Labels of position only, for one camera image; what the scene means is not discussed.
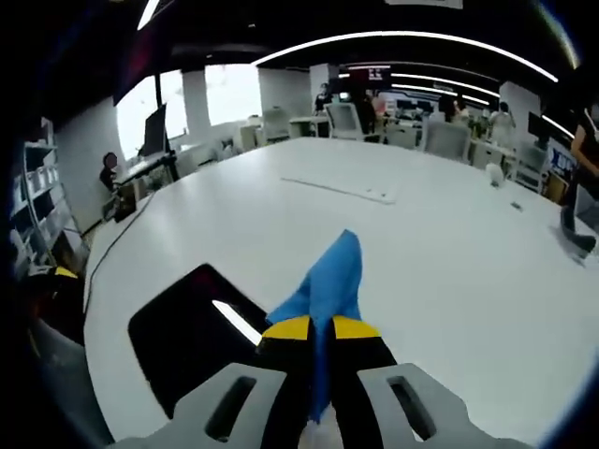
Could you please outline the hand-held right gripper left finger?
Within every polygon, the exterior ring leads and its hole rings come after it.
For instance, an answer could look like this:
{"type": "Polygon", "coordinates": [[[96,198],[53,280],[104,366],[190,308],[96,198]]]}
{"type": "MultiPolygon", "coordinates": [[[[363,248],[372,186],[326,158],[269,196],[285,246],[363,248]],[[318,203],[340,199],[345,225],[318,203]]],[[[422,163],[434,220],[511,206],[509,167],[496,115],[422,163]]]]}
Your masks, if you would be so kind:
{"type": "Polygon", "coordinates": [[[312,320],[279,322],[262,335],[255,363],[231,363],[181,398],[172,418],[113,448],[297,448],[308,423],[312,320]]]}

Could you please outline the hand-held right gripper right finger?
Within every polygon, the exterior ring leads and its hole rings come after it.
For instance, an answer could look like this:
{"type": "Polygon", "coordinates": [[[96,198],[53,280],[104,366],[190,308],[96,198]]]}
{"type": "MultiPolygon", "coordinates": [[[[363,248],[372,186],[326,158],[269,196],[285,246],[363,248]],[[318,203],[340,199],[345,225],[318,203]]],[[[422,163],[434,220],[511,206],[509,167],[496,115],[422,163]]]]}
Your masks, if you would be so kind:
{"type": "Polygon", "coordinates": [[[526,448],[477,427],[466,404],[426,371],[399,364],[374,327],[336,315],[331,404],[344,448],[526,448]]]}

